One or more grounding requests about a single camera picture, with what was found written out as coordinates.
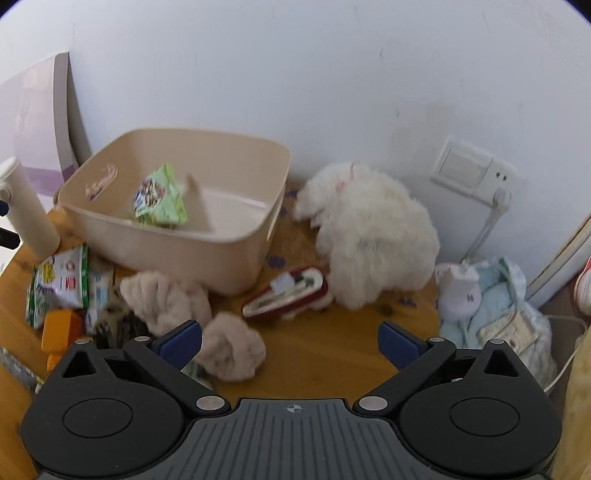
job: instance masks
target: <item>green snack bag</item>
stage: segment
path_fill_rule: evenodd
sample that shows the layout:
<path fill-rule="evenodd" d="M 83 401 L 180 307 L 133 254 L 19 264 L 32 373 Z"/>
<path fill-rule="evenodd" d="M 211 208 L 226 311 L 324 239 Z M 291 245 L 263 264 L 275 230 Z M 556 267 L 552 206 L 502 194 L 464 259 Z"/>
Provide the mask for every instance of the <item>green snack bag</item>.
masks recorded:
<path fill-rule="evenodd" d="M 85 309 L 88 301 L 88 245 L 82 245 L 52 255 L 33 269 L 26 320 L 37 329 L 50 310 Z"/>
<path fill-rule="evenodd" d="M 134 216 L 144 225 L 180 225 L 187 222 L 172 166 L 166 163 L 148 175 L 134 197 Z"/>

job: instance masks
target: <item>white fluffy plush toy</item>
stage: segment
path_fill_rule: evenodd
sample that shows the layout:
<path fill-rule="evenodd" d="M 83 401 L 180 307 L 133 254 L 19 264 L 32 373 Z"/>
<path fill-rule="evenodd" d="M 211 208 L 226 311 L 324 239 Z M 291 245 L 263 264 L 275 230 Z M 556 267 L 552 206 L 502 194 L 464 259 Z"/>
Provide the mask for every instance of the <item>white fluffy plush toy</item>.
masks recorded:
<path fill-rule="evenodd" d="M 423 288 L 433 274 L 439 240 L 427 209 L 367 166 L 318 172 L 298 193 L 294 217 L 320 227 L 316 249 L 330 260 L 330 291 L 349 309 L 382 290 Z"/>

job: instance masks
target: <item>snack bag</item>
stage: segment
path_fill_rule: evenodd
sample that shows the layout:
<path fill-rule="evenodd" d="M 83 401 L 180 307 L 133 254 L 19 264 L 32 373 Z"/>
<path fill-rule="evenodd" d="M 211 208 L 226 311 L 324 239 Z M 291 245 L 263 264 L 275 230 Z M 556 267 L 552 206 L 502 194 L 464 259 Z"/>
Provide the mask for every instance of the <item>snack bag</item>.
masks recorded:
<path fill-rule="evenodd" d="M 26 320 L 40 328 L 49 310 L 87 308 L 88 246 L 52 255 L 33 269 L 27 291 Z"/>
<path fill-rule="evenodd" d="M 100 311 L 109 302 L 109 291 L 113 285 L 113 264 L 91 254 L 88 270 L 88 310 L 85 318 L 85 332 L 88 335 L 95 335 Z"/>
<path fill-rule="evenodd" d="M 170 226 L 187 222 L 181 192 L 170 164 L 164 164 L 142 182 L 133 201 L 134 218 L 144 225 Z"/>

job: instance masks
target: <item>white wall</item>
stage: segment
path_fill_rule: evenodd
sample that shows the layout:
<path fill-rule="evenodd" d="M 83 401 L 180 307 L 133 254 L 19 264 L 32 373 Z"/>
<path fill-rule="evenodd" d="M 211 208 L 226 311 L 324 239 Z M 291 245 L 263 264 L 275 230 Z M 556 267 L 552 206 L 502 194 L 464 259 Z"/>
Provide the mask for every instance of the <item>white wall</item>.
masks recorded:
<path fill-rule="evenodd" d="M 301 177 L 366 160 L 427 205 L 449 259 L 488 214 L 428 180 L 453 134 L 528 180 L 483 252 L 529 280 L 590 213 L 591 26 L 561 0 L 23 0 L 0 81 L 63 50 L 93 152 L 178 125 L 283 142 Z"/>

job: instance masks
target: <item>white cable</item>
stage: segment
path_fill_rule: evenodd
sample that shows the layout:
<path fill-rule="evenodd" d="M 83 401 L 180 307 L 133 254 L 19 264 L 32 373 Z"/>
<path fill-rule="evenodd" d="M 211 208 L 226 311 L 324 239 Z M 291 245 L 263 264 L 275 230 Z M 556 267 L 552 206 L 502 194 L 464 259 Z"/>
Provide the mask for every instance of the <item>white cable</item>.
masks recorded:
<path fill-rule="evenodd" d="M 463 259 L 470 262 L 471 258 L 474 254 L 478 251 L 480 246 L 486 241 L 488 236 L 492 233 L 493 228 L 495 227 L 496 223 L 499 221 L 499 218 L 509 210 L 509 203 L 511 201 L 511 196 L 507 197 L 507 192 L 503 189 L 498 189 L 492 197 L 492 211 L 491 214 L 488 216 L 484 227 L 464 255 Z"/>
<path fill-rule="evenodd" d="M 562 376 L 564 375 L 564 372 L 566 372 L 566 369 L 569 367 L 571 362 L 574 360 L 574 356 L 579 351 L 579 347 L 581 346 L 581 343 L 583 343 L 583 338 L 584 338 L 585 334 L 587 334 L 587 324 L 585 323 L 584 320 L 582 320 L 578 317 L 573 317 L 573 316 L 569 316 L 569 315 L 543 315 L 543 316 L 546 318 L 551 318 L 551 319 L 571 320 L 573 322 L 577 322 L 581 327 L 583 327 L 583 333 L 577 338 L 577 340 L 574 343 L 573 353 L 571 353 L 569 359 L 563 365 L 560 372 L 558 372 L 558 375 L 556 375 L 555 379 L 553 379 L 552 382 L 550 382 L 550 384 L 547 387 L 545 387 L 544 393 L 548 393 L 550 390 L 552 390 L 554 388 L 554 386 L 558 383 L 560 378 L 562 378 Z"/>

